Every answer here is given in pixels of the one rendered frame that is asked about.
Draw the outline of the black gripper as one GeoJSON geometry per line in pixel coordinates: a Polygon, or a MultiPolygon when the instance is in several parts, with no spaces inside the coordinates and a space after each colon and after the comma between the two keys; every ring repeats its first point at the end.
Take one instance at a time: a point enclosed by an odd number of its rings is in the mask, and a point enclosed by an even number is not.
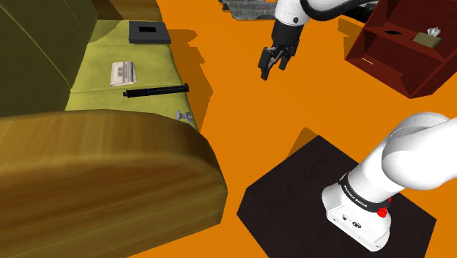
{"type": "Polygon", "coordinates": [[[290,26],[276,20],[272,30],[271,48],[264,47],[259,60],[258,68],[261,69],[261,78],[268,79],[272,66],[277,62],[277,56],[280,53],[279,69],[285,70],[286,66],[296,51],[300,41],[300,35],[303,30],[301,26],[290,26]]]}

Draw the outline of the dark red wooden shelf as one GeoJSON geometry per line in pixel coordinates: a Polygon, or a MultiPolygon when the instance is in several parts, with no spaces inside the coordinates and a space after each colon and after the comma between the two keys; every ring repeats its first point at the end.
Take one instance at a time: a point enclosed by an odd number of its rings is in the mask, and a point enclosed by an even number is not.
{"type": "Polygon", "coordinates": [[[457,72],[457,0],[379,0],[346,61],[408,98],[457,72]]]}

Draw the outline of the black square flat box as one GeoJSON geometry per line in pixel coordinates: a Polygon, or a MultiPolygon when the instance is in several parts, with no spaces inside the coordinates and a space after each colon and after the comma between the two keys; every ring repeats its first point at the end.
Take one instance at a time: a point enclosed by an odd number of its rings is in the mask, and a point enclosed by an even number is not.
{"type": "Polygon", "coordinates": [[[130,21],[129,43],[170,44],[171,38],[164,22],[130,21]]]}

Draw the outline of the long black cylindrical stick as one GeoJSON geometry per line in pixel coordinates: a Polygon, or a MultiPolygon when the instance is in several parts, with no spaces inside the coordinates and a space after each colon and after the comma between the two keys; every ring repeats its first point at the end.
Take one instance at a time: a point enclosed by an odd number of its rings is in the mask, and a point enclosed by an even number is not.
{"type": "Polygon", "coordinates": [[[190,90],[187,83],[179,86],[163,86],[155,88],[144,88],[144,89],[127,89],[122,95],[127,98],[132,97],[146,97],[152,95],[167,95],[181,92],[188,92],[190,90]]]}

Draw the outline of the dark robot stand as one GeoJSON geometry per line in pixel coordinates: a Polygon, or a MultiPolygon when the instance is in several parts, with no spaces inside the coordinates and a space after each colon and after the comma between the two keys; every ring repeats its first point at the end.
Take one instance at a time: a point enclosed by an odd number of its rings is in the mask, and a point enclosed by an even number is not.
{"type": "Polygon", "coordinates": [[[356,165],[316,136],[250,185],[237,215],[269,258],[425,258],[436,220],[399,193],[380,251],[367,250],[327,220],[323,189],[356,165]]]}

